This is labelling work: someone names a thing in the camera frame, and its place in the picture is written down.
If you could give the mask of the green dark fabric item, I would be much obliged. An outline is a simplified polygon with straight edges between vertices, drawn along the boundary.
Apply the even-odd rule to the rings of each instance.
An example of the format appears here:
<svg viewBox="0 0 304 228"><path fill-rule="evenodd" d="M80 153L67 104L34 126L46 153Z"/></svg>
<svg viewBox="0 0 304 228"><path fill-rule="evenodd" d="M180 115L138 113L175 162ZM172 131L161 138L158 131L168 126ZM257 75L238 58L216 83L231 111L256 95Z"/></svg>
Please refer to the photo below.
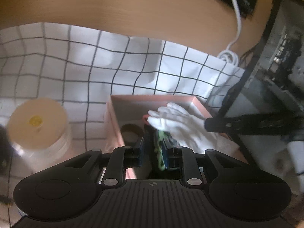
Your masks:
<svg viewBox="0 0 304 228"><path fill-rule="evenodd" d="M150 157L153 166L156 165L160 171L179 169L182 146L178 141L173 139L170 133L156 130L150 125L145 125L144 129L147 135L146 142L153 151Z"/></svg>

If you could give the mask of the white glove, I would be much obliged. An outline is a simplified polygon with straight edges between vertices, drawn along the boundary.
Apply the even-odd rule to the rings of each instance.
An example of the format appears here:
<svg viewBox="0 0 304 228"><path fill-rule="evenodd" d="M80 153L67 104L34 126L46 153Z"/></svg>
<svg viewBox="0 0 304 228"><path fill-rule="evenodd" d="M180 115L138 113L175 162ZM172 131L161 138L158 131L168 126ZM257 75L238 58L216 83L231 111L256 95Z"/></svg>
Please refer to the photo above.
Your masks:
<svg viewBox="0 0 304 228"><path fill-rule="evenodd" d="M156 111L148 111L148 122L160 131L168 132L183 147L195 153L217 149L219 136L205 130L205 121L190 114L183 107L168 103Z"/></svg>

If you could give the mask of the brown tape roll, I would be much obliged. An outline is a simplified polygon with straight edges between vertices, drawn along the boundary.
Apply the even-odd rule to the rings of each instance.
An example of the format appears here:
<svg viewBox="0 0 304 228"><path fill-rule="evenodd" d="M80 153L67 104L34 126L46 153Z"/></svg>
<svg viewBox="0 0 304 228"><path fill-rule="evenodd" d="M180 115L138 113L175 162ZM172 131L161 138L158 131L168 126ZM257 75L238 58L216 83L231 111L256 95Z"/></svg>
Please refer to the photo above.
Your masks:
<svg viewBox="0 0 304 228"><path fill-rule="evenodd" d="M144 137L142 128L130 123L124 124L120 132L125 146L135 146L137 141Z"/></svg>

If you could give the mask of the pink cardboard box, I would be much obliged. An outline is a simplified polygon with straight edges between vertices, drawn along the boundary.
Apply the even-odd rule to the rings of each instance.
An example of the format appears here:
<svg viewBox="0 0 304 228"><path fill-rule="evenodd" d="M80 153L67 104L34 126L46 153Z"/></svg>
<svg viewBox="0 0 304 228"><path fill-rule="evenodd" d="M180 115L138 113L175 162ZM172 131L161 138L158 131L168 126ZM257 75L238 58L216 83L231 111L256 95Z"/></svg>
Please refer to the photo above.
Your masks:
<svg viewBox="0 0 304 228"><path fill-rule="evenodd" d="M217 150L242 162L246 159L239 146L224 134L207 132L205 120L211 115L193 97L169 95L112 95L107 102L103 152L127 145L122 126L134 124L139 131L144 125L169 133L181 146L203 154Z"/></svg>

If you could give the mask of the computer case glass panel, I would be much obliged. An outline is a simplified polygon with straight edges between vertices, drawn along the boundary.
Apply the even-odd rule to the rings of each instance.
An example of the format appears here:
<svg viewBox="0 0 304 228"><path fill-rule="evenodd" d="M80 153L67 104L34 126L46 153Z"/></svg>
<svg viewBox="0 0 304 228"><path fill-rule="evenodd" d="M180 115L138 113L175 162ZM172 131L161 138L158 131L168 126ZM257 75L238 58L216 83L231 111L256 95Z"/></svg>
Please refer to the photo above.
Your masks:
<svg viewBox="0 0 304 228"><path fill-rule="evenodd" d="M252 115L228 135L248 162L303 174L303 0L273 0L260 42L220 117Z"/></svg>

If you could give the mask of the floral label clear jar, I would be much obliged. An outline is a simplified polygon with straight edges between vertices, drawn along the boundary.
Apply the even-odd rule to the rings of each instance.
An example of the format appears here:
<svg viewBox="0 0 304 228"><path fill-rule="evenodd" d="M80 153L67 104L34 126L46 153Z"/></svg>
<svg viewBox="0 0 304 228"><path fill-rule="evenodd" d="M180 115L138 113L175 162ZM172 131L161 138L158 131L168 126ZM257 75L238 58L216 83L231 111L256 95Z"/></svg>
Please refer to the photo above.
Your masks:
<svg viewBox="0 0 304 228"><path fill-rule="evenodd" d="M65 108L49 98L19 105L7 124L13 149L34 171L61 163L70 154L72 130Z"/></svg>

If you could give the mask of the white grid tablecloth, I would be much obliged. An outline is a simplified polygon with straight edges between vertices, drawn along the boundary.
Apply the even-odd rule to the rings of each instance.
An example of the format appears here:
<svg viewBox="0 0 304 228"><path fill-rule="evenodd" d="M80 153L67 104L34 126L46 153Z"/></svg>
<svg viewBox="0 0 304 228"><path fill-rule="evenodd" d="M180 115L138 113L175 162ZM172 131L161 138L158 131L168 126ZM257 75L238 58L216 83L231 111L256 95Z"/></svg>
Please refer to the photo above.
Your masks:
<svg viewBox="0 0 304 228"><path fill-rule="evenodd" d="M107 144L112 95L194 96L215 113L243 74L240 67L164 40L54 23L10 27L1 30L1 128L28 100L57 101L72 130L70 158ZM34 173L2 137L1 227L19 220L12 193Z"/></svg>

